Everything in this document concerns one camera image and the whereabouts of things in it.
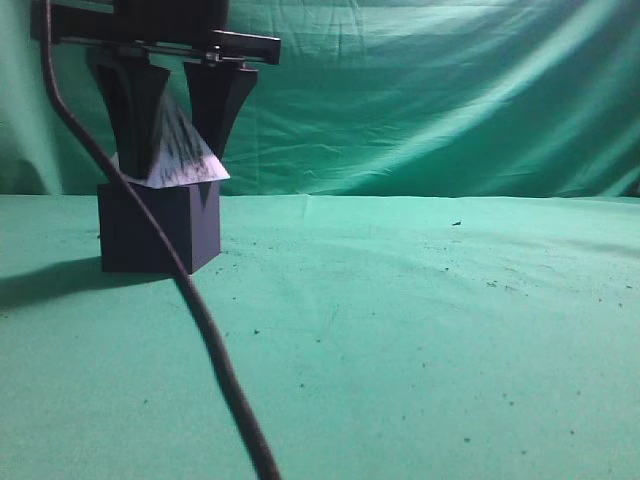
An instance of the black block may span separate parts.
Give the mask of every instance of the black block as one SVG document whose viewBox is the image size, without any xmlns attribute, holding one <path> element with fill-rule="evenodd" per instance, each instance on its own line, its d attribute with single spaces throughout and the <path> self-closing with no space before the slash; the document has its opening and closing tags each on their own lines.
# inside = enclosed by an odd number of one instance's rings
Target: black block
<svg viewBox="0 0 640 480">
<path fill-rule="evenodd" d="M 161 189 L 131 186 L 164 229 L 189 273 L 220 253 L 217 182 Z M 160 240 L 120 188 L 99 185 L 98 209 L 103 271 L 173 273 Z"/>
</svg>

